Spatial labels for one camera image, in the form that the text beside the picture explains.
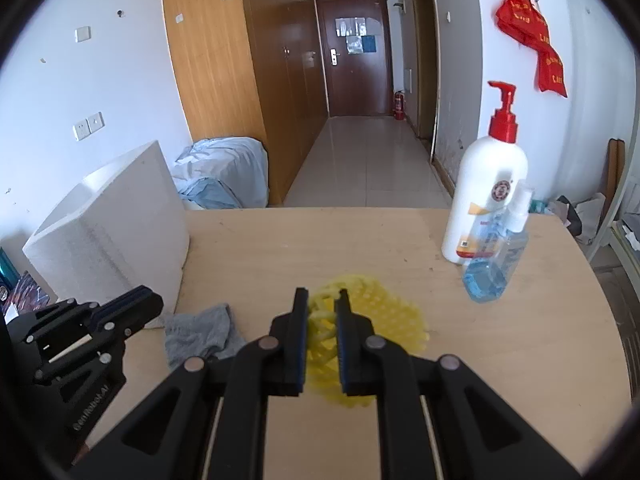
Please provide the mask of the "colourful patterned cloth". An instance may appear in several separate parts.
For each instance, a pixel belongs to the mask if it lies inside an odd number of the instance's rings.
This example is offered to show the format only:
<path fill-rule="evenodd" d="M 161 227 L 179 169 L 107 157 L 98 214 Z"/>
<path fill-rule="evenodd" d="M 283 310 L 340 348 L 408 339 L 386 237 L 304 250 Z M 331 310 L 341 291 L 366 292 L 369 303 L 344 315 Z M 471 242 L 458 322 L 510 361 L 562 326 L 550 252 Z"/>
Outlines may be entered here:
<path fill-rule="evenodd" d="M 9 323 L 19 315 L 35 312 L 50 304 L 50 296 L 25 272 L 9 290 L 1 286 L 1 310 L 4 322 Z"/>

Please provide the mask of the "grey sock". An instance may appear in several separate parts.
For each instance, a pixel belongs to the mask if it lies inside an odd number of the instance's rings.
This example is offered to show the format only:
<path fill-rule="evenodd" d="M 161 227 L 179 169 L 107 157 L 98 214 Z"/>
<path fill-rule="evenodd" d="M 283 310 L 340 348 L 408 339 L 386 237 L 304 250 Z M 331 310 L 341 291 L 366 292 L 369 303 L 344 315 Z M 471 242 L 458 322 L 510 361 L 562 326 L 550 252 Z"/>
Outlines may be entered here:
<path fill-rule="evenodd" d="M 162 315 L 168 368 L 175 370 L 192 356 L 224 360 L 235 356 L 246 339 L 228 304 L 216 304 L 195 314 Z"/>

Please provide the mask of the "white styrofoam box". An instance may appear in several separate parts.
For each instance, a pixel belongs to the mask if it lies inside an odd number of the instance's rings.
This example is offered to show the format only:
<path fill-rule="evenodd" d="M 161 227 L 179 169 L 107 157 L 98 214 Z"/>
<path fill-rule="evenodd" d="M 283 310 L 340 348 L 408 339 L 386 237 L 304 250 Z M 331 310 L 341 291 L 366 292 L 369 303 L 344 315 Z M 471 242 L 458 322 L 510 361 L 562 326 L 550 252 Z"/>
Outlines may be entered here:
<path fill-rule="evenodd" d="M 186 210 L 160 144 L 113 159 L 52 209 L 23 247 L 58 298 L 106 304 L 144 285 L 163 299 L 149 322 L 174 314 L 190 245 Z"/>

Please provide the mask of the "blue spray bottle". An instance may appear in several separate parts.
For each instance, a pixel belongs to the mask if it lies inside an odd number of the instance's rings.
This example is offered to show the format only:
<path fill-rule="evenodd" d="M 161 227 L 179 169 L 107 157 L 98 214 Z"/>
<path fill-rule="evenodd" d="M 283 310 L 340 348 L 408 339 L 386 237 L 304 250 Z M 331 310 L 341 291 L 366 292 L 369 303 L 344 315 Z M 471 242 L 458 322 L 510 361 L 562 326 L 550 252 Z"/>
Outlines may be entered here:
<path fill-rule="evenodd" d="M 515 185 L 512 198 L 475 231 L 476 253 L 465 266 L 463 285 L 479 304 L 499 299 L 528 243 L 526 223 L 534 189 L 525 181 Z"/>

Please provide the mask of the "light blue bedsheet pile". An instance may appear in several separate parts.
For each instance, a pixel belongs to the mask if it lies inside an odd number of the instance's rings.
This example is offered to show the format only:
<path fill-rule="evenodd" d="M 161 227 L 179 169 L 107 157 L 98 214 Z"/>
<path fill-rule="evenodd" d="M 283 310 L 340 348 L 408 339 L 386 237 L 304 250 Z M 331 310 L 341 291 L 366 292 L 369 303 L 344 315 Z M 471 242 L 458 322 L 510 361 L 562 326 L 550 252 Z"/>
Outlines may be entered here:
<path fill-rule="evenodd" d="M 170 174 L 188 209 L 266 208 L 268 155 L 248 136 L 203 139 L 188 146 Z"/>

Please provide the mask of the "white pump lotion bottle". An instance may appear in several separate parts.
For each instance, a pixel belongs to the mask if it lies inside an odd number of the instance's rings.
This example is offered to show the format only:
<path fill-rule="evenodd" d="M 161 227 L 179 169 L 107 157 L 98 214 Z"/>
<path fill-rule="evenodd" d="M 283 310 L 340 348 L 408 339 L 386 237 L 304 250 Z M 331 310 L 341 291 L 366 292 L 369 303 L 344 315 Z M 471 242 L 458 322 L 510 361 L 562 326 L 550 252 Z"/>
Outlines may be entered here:
<path fill-rule="evenodd" d="M 488 135 L 464 152 L 442 240 L 442 255 L 454 264 L 475 257 L 480 248 L 475 226 L 510 203 L 528 171 L 527 157 L 516 144 L 518 122 L 512 112 L 516 87 L 503 81 L 489 85 L 500 90 L 501 106 L 490 118 Z"/>

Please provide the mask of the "wooden wardrobe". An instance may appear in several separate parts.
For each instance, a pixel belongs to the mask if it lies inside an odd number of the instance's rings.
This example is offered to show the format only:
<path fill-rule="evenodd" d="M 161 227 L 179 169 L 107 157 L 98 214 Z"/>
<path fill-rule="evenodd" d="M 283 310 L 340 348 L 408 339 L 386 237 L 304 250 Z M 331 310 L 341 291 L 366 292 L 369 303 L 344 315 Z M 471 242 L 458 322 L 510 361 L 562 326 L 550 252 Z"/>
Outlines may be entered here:
<path fill-rule="evenodd" d="M 316 0 L 163 0 L 172 68 L 195 141 L 250 136 L 284 203 L 328 119 Z"/>

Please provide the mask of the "wooden board leaning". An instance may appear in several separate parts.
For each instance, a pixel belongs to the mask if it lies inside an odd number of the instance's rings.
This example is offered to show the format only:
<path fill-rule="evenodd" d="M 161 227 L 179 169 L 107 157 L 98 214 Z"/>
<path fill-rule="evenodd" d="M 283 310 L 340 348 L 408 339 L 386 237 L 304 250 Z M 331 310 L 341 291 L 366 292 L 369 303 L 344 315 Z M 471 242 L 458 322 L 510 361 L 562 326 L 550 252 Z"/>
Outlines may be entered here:
<path fill-rule="evenodd" d="M 606 159 L 604 196 L 610 202 L 620 183 L 625 165 L 625 141 L 622 139 L 608 140 L 608 158 Z"/>

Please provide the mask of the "red fire extinguisher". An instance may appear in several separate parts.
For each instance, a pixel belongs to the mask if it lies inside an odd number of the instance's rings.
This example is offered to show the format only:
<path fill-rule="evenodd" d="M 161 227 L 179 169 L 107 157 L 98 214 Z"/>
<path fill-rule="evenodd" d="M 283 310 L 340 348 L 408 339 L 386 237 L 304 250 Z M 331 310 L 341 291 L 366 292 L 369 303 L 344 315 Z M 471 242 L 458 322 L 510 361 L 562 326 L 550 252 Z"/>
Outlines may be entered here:
<path fill-rule="evenodd" d="M 402 122 L 405 117 L 405 92 L 396 91 L 394 94 L 393 116 L 396 120 Z"/>

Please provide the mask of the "dark brown entry door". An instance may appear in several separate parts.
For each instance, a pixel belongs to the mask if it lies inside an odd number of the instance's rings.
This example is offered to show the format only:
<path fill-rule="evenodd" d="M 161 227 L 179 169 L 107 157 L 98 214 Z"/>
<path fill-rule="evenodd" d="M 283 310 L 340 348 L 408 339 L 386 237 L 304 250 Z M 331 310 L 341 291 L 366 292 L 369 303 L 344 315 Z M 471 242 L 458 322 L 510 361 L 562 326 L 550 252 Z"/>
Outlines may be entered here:
<path fill-rule="evenodd" d="M 316 3 L 330 115 L 389 115 L 393 66 L 387 0 Z"/>

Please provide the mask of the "red hanging banners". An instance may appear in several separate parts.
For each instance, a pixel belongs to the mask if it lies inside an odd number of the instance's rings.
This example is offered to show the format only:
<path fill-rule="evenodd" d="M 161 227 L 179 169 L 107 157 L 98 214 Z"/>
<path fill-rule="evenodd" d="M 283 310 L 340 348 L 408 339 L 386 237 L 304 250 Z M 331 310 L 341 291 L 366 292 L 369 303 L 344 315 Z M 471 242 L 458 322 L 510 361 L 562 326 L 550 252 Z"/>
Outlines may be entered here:
<path fill-rule="evenodd" d="M 551 45 L 547 21 L 532 0 L 503 0 L 496 13 L 498 29 L 537 55 L 536 85 L 567 98 L 563 62 Z"/>

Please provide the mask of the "double wall socket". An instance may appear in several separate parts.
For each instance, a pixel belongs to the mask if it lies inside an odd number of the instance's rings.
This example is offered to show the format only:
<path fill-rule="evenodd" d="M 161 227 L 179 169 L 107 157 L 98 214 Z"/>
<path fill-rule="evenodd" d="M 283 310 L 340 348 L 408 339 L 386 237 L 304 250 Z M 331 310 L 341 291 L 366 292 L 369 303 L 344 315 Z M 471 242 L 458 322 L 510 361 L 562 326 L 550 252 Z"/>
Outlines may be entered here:
<path fill-rule="evenodd" d="M 76 141 L 82 141 L 93 133 L 101 130 L 105 126 L 104 118 L 101 112 L 97 112 L 88 118 L 81 119 L 73 125 L 73 134 Z"/>

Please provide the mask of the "metal bunk bed frame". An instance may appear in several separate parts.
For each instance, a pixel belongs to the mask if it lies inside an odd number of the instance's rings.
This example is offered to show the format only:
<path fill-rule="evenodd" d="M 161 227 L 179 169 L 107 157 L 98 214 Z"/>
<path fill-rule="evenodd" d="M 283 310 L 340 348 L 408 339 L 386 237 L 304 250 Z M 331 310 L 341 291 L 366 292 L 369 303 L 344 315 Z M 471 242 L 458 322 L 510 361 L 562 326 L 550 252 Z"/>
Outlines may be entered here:
<path fill-rule="evenodd" d="M 634 292 L 639 295 L 639 211 L 629 211 L 632 196 L 639 197 L 639 110 L 634 112 L 620 183 L 596 237 L 586 251 L 587 260 L 591 262 L 600 248 L 611 248 Z"/>

